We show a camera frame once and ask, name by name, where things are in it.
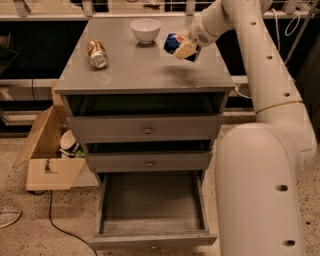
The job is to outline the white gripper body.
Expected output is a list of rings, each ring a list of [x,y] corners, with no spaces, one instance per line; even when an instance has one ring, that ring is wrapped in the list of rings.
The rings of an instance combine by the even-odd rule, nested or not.
[[[193,19],[188,28],[188,37],[200,47],[207,47],[216,41],[216,37],[205,28],[201,15]]]

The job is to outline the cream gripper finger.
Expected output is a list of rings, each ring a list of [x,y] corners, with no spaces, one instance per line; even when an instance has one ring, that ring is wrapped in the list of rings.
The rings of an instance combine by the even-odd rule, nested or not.
[[[181,60],[186,59],[196,53],[197,44],[192,41],[183,41],[175,50],[174,56]]]

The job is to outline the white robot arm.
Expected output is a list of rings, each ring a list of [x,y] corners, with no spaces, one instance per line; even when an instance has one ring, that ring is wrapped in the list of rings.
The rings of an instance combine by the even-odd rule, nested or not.
[[[296,178],[317,141],[303,100],[263,21],[266,0],[214,0],[187,30],[186,58],[235,30],[256,120],[229,130],[216,151],[221,256],[305,256]]]

